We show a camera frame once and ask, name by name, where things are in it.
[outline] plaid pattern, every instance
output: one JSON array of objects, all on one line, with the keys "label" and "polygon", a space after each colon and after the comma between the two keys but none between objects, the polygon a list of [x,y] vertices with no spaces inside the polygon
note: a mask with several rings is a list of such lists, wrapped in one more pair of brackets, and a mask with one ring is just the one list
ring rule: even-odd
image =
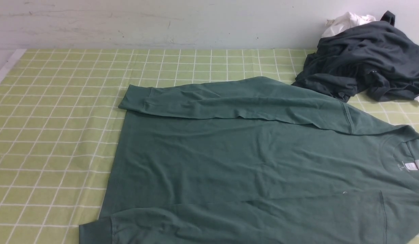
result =
[{"label": "plaid pattern", "polygon": [[[129,84],[267,76],[291,84],[313,50],[30,49],[0,84],[0,244],[78,243],[107,187]],[[419,132],[415,102],[349,104]],[[419,244],[419,235],[411,244]]]}]

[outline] white cloth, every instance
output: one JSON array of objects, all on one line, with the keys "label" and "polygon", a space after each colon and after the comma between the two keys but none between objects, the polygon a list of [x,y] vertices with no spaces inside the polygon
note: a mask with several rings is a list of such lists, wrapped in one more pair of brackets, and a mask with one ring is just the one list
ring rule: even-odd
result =
[{"label": "white cloth", "polygon": [[358,16],[351,12],[346,12],[344,15],[335,18],[333,23],[330,25],[324,34],[322,34],[322,38],[324,37],[332,37],[335,36],[349,28],[353,28],[355,26],[361,26],[367,24],[369,22],[375,21],[375,17],[371,15],[366,16]]}]

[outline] white wall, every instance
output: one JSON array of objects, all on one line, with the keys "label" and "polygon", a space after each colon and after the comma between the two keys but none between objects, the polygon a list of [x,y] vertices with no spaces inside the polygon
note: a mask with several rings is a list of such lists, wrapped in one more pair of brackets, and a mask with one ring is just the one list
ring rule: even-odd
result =
[{"label": "white wall", "polygon": [[419,0],[0,0],[0,48],[308,48],[387,10],[419,44]]}]

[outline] green long-sleeve shirt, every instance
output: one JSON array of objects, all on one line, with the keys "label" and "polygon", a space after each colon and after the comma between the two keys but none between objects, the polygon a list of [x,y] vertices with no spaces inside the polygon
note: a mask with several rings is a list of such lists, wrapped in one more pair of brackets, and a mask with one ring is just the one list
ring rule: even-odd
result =
[{"label": "green long-sleeve shirt", "polygon": [[119,108],[104,203],[81,244],[404,244],[419,233],[410,126],[265,77],[131,85]]}]

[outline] shoulder seam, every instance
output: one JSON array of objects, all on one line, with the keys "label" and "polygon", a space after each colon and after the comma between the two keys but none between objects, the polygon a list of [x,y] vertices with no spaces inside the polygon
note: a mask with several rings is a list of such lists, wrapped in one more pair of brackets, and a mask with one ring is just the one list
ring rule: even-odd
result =
[{"label": "shoulder seam", "polygon": [[348,110],[348,106],[346,106],[343,102],[341,102],[341,101],[339,101],[340,103],[341,103],[341,105],[342,105],[342,108],[343,108],[343,110],[344,110],[344,114],[345,114],[345,118],[346,118],[346,121],[348,122],[348,124],[349,124],[349,134],[352,134],[353,133],[353,127],[354,127],[354,125],[353,125],[353,121],[351,120],[351,114],[349,113],[349,110]]}]

